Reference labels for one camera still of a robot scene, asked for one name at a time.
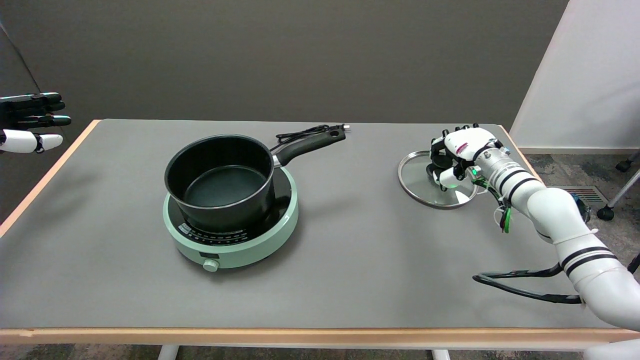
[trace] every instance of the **black handle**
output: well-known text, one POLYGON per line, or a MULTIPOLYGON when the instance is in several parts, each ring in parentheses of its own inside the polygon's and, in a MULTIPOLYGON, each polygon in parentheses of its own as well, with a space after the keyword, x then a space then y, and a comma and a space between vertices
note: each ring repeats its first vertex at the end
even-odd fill
POLYGON ((278 158, 280 165, 285 166, 296 156, 306 154, 313 150, 322 149, 323 147, 329 146, 333 143, 343 141, 346 138, 347 136, 344 134, 344 130, 342 129, 329 130, 326 133, 302 139, 282 148, 282 150, 278 151, 276 157, 278 158))

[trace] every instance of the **saucepan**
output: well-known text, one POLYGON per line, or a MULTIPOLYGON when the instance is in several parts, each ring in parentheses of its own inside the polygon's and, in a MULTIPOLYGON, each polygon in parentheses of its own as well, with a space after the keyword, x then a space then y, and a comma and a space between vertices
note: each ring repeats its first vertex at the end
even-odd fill
POLYGON ((196 228, 214 233, 246 229, 264 218, 275 201, 275 168, 345 138, 343 130, 331 130, 272 154, 249 136, 210 136, 171 159, 164 184, 185 220, 196 228))

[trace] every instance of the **white robotic arm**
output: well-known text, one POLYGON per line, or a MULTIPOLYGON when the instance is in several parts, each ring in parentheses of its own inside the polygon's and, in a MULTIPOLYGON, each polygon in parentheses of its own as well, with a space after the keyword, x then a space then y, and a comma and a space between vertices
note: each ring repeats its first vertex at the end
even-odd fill
POLYGON ((467 169, 484 176, 505 201, 529 218, 542 240, 556 247, 559 266, 580 299, 601 320, 640 331, 640 284, 589 230, 568 192, 547 188, 509 157, 487 130, 465 126, 431 142, 428 168, 443 191, 464 179, 467 169))
POLYGON ((65 126, 68 116, 52 115, 65 108, 55 92, 0 97, 0 152, 41 153, 62 143, 58 134, 37 134, 36 127, 65 126))

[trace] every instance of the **gray wall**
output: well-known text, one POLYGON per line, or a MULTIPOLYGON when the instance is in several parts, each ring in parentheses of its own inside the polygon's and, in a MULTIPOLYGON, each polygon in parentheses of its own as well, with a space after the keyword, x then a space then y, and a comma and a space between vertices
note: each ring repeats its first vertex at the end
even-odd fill
POLYGON ((108 117, 509 128, 566 3, 23 0, 0 17, 73 139, 108 117))

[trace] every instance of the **floor vent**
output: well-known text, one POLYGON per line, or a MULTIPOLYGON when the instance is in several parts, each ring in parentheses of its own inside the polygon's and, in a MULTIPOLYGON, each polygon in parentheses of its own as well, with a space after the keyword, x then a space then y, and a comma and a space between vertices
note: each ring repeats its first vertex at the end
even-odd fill
POLYGON ((591 206, 594 211, 604 207, 609 201, 602 195, 600 190, 595 186, 553 186, 554 188, 564 189, 568 193, 576 195, 582 201, 591 206))

